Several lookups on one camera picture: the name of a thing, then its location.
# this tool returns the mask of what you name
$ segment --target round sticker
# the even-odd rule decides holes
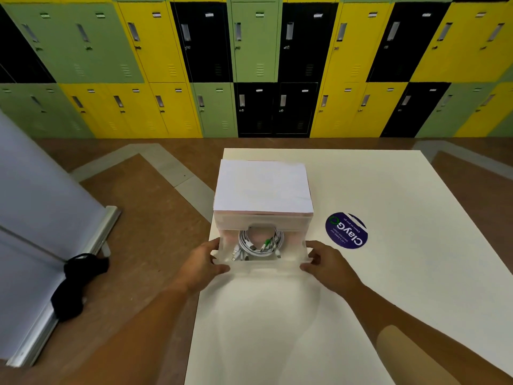
[[[365,227],[360,219],[350,213],[334,213],[326,220],[326,233],[341,247],[362,247],[367,242],[368,233],[356,222]]]

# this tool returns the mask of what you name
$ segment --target brown floor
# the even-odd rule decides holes
[[[513,166],[513,138],[451,142]],[[413,139],[196,139],[43,140],[40,145],[67,171],[129,143],[160,143],[215,189],[225,147],[410,149]],[[513,181],[439,153],[433,167],[513,272]],[[76,369],[100,344],[170,281],[189,249],[208,239],[209,223],[140,155],[82,182],[104,205],[123,214],[109,237],[111,268],[87,287],[77,318],[57,326],[30,369],[0,367],[1,384],[53,384]],[[190,300],[170,340],[159,385],[183,384],[196,315]]]

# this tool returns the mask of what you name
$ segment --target locker vent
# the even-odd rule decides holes
[[[121,67],[121,71],[123,72],[125,77],[128,78],[128,77],[132,76],[132,72],[130,71],[130,68],[128,67],[127,64],[120,64],[119,66]]]
[[[307,64],[306,65],[306,70],[305,70],[305,76],[311,77],[312,76],[312,71],[313,71],[313,64]]]
[[[264,64],[256,64],[256,76],[263,77],[264,76]]]
[[[167,65],[167,68],[169,69],[169,75],[171,77],[176,77],[176,67],[174,66],[174,64]]]
[[[355,64],[351,69],[351,77],[356,77],[360,74],[360,69],[362,68],[361,64]]]
[[[80,67],[79,64],[73,64],[75,67],[75,72],[78,74],[79,77],[85,77],[86,73],[84,73],[83,69]]]

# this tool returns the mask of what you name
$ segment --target white table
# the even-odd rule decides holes
[[[307,239],[337,247],[326,219],[357,216],[367,243],[339,249],[363,282],[513,375],[513,277],[420,151],[225,149],[223,158],[303,162]],[[207,383],[393,382],[343,299],[300,272],[269,272],[222,276],[200,294],[185,384]]]

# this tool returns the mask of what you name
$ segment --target charging cable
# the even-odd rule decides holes
[[[283,245],[284,238],[285,235],[283,235],[283,231],[278,231],[275,228],[273,237],[267,239],[261,248],[257,249],[251,240],[249,240],[247,231],[240,231],[239,244],[235,246],[231,260],[240,259],[241,261],[247,261],[250,255],[255,257],[268,257],[273,253],[275,253],[278,258],[281,258],[279,248]]]

